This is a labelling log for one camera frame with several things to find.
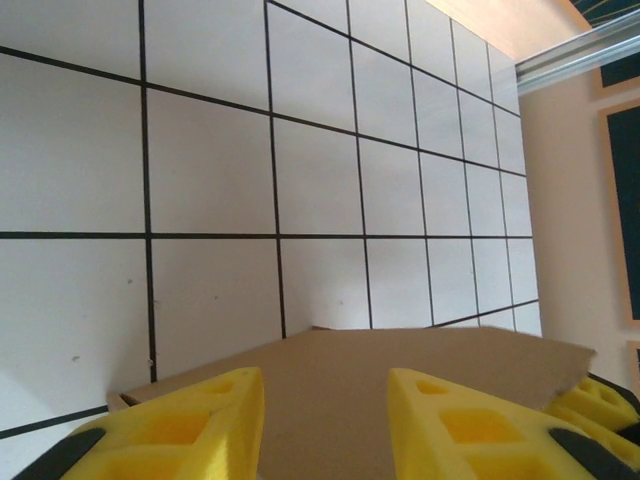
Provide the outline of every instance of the tile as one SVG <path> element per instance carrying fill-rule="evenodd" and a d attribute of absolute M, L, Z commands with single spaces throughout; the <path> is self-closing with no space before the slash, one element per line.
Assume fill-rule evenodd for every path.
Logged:
<path fill-rule="evenodd" d="M 275 121 L 282 233 L 362 233 L 355 137 Z"/>
<path fill-rule="evenodd" d="M 490 312 L 511 305 L 507 243 L 504 240 L 473 240 L 478 308 Z"/>
<path fill-rule="evenodd" d="M 158 377 L 281 338 L 275 240 L 153 242 Z"/>
<path fill-rule="evenodd" d="M 469 320 L 464 320 L 462 322 L 453 323 L 451 325 L 445 325 L 442 328 L 478 328 L 478 319 L 471 318 Z"/>
<path fill-rule="evenodd" d="M 538 302 L 514 309 L 516 316 L 516 329 L 520 333 L 528 333 L 542 337 L 542 325 L 540 321 L 540 304 Z"/>
<path fill-rule="evenodd" d="M 367 240 L 373 328 L 431 326 L 424 240 Z"/>
<path fill-rule="evenodd" d="M 153 90 L 148 111 L 155 232 L 275 233 L 268 117 Z"/>
<path fill-rule="evenodd" d="M 508 110 L 520 113 L 518 80 L 514 61 L 497 48 L 489 45 L 489 69 L 493 101 Z"/>
<path fill-rule="evenodd" d="M 429 240 L 431 295 L 436 324 L 476 315 L 469 240 Z"/>
<path fill-rule="evenodd" d="M 414 72 L 420 148 L 462 158 L 456 89 Z"/>
<path fill-rule="evenodd" d="M 149 381 L 143 240 L 3 240 L 0 264 L 0 430 Z"/>
<path fill-rule="evenodd" d="M 353 130 L 349 40 L 274 5 L 268 11 L 274 111 Z"/>
<path fill-rule="evenodd" d="M 361 140 L 360 162 L 367 233 L 424 235 L 418 154 Z"/>
<path fill-rule="evenodd" d="M 498 166 L 493 107 L 487 102 L 460 92 L 462 139 L 466 160 Z"/>
<path fill-rule="evenodd" d="M 267 109 L 261 0 L 154 0 L 145 4 L 147 79 Z"/>
<path fill-rule="evenodd" d="M 458 85 L 491 100 L 489 60 L 484 40 L 457 22 L 453 22 Z"/>
<path fill-rule="evenodd" d="M 469 235 L 464 164 L 421 154 L 424 209 L 429 235 Z"/>
<path fill-rule="evenodd" d="M 513 310 L 505 310 L 503 312 L 492 313 L 491 315 L 483 315 L 480 317 L 480 325 L 483 327 L 503 328 L 505 330 L 514 331 Z"/>
<path fill-rule="evenodd" d="M 520 119 L 497 108 L 495 114 L 500 168 L 510 172 L 526 173 Z"/>
<path fill-rule="evenodd" d="M 408 0 L 412 63 L 455 83 L 449 17 L 424 0 Z"/>
<path fill-rule="evenodd" d="M 504 235 L 500 173 L 467 165 L 472 235 Z"/>
<path fill-rule="evenodd" d="M 507 235 L 530 236 L 531 212 L 529 211 L 527 179 L 509 173 L 503 173 L 501 176 Z"/>
<path fill-rule="evenodd" d="M 13 478 L 73 430 L 101 416 L 94 415 L 0 440 L 0 472 L 7 475 L 5 478 Z"/>
<path fill-rule="evenodd" d="M 3 0 L 0 45 L 140 78 L 138 4 L 130 0 Z"/>
<path fill-rule="evenodd" d="M 140 88 L 4 55 L 0 84 L 0 230 L 144 230 Z"/>
<path fill-rule="evenodd" d="M 282 240 L 287 336 L 369 328 L 362 240 Z"/>
<path fill-rule="evenodd" d="M 280 3 L 341 32 L 349 31 L 346 0 L 280 0 Z"/>
<path fill-rule="evenodd" d="M 358 44 L 353 65 L 360 133 L 415 146 L 409 67 Z"/>
<path fill-rule="evenodd" d="M 527 239 L 510 239 L 509 263 L 511 265 L 513 303 L 517 304 L 536 300 L 538 298 L 538 286 L 536 281 L 533 241 Z"/>
<path fill-rule="evenodd" d="M 409 61 L 403 0 L 349 0 L 349 9 L 353 37 Z"/>

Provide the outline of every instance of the cardboard piece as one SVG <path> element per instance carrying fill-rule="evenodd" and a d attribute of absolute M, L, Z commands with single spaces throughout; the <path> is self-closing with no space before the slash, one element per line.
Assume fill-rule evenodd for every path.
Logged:
<path fill-rule="evenodd" d="M 588 372 L 595 352 L 495 328 L 313 330 L 126 392 L 146 401 L 224 372 L 262 369 L 260 475 L 268 480 L 395 478 L 388 371 L 411 368 L 542 409 Z"/>

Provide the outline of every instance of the white tiled wall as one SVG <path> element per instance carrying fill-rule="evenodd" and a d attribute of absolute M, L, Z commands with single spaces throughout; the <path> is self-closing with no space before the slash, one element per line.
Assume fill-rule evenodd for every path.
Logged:
<path fill-rule="evenodd" d="M 0 3 L 0 477 L 312 324 L 540 334 L 482 39 L 424 0 L 54 3 Z"/>

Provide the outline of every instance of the brown cardboard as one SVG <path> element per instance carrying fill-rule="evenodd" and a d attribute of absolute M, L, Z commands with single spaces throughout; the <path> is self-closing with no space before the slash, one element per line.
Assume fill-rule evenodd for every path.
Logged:
<path fill-rule="evenodd" d="M 240 367 L 262 368 L 259 472 L 267 480 L 395 478 L 387 373 L 413 368 L 541 409 L 593 350 L 494 328 L 314 330 L 126 392 L 145 401 Z"/>

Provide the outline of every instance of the grid pattern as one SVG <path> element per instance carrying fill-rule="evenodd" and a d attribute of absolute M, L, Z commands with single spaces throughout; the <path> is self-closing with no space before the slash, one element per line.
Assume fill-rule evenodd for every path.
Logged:
<path fill-rule="evenodd" d="M 539 334 L 505 55 L 423 0 L 104 5 L 0 6 L 3 471 L 312 324 Z"/>

